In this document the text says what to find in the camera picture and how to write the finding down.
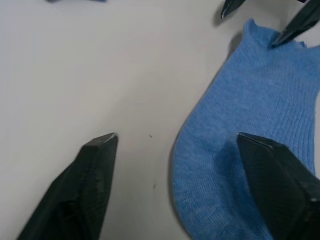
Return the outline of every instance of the knit fabric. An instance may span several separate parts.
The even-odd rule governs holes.
[[[250,194],[238,132],[287,145],[315,172],[320,48],[296,41],[269,48],[276,33],[245,24],[242,42],[177,139],[174,202],[194,240],[272,239]]]

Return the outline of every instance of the ribbed knit fabric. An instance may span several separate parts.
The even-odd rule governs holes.
[[[272,239],[250,194],[238,132],[287,145],[315,172],[320,48],[292,41],[271,49],[275,34],[253,20],[245,24],[242,42],[176,142],[174,202],[194,240]]]

